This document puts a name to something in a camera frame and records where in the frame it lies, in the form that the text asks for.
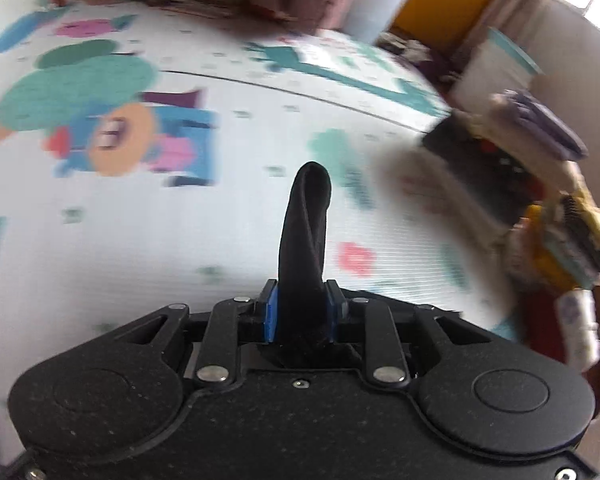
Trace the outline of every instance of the purple folded cloth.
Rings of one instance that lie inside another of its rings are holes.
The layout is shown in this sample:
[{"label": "purple folded cloth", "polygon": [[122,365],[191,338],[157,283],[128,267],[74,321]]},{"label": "purple folded cloth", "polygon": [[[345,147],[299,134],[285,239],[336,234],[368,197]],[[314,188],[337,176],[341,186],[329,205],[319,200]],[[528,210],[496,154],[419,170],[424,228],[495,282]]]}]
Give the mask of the purple folded cloth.
[{"label": "purple folded cloth", "polygon": [[576,133],[529,92],[505,90],[513,120],[522,126],[558,160],[582,160],[589,150]]}]

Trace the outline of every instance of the white bin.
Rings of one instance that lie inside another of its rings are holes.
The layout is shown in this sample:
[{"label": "white bin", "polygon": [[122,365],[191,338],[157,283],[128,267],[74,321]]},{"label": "white bin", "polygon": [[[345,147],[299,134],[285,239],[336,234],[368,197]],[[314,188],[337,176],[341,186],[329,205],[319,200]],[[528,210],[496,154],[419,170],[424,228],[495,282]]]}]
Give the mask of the white bin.
[{"label": "white bin", "polygon": [[538,65],[524,50],[492,28],[452,88],[451,97],[465,111],[485,114],[491,94],[526,90],[539,73]]},{"label": "white bin", "polygon": [[342,31],[362,43],[373,44],[387,30],[406,0],[353,0]]}]

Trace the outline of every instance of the red flower print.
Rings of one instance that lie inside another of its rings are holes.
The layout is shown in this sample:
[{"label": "red flower print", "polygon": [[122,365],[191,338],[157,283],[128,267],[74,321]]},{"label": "red flower print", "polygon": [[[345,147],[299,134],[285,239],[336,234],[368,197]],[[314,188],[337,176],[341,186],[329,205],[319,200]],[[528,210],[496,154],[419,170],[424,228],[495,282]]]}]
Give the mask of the red flower print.
[{"label": "red flower print", "polygon": [[338,266],[357,276],[371,276],[376,255],[353,242],[341,242],[338,246]]}]

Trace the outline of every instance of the white wall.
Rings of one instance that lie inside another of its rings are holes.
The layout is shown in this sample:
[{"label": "white wall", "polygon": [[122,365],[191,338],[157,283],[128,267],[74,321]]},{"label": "white wall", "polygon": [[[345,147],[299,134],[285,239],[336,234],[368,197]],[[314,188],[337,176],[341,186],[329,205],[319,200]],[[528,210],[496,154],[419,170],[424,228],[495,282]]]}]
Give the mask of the white wall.
[{"label": "white wall", "polygon": [[532,93],[584,140],[580,167],[600,206],[600,30],[573,8],[550,0],[522,45],[543,70]]}]

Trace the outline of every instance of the black line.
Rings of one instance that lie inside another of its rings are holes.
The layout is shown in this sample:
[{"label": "black line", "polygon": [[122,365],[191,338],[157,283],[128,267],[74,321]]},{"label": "black line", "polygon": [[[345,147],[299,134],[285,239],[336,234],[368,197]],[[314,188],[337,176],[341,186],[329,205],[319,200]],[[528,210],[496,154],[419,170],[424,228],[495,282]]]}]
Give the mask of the black line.
[{"label": "black line", "polygon": [[269,90],[277,90],[279,92],[284,92],[284,93],[287,93],[289,95],[296,95],[298,97],[306,97],[307,99],[313,99],[314,101],[319,101],[321,103],[327,103],[327,104],[330,104],[330,105],[338,106],[340,108],[344,108],[345,110],[351,110],[353,112],[358,112],[358,113],[361,113],[361,114],[365,114],[365,115],[368,115],[369,117],[374,117],[376,119],[381,119],[381,120],[386,121],[388,123],[395,124],[396,126],[401,126],[403,128],[407,128],[408,130],[411,130],[412,132],[416,132],[416,133],[419,133],[419,134],[426,134],[427,133],[427,132],[423,132],[422,130],[417,130],[416,128],[412,128],[411,126],[406,126],[405,124],[399,123],[398,121],[394,121],[392,119],[387,119],[386,117],[382,117],[380,115],[372,114],[371,112],[365,112],[364,110],[359,110],[357,108],[354,108],[353,106],[341,105],[339,103],[334,103],[332,101],[329,101],[328,99],[322,99],[321,97],[315,97],[315,96],[312,96],[312,95],[302,94],[300,92],[294,92],[292,90],[287,90],[286,88],[277,88],[275,86],[268,86],[268,85],[264,85],[262,83],[253,83],[251,81],[241,81],[239,79],[231,79],[230,77],[222,77],[222,76],[219,76],[219,75],[198,74],[198,73],[195,73],[195,72],[183,72],[182,70],[160,70],[160,72],[168,72],[168,73],[171,73],[171,74],[197,75],[199,77],[208,77],[209,79],[218,79],[220,81],[231,81],[233,83],[242,83],[244,85],[258,86],[260,88],[267,88]]}]

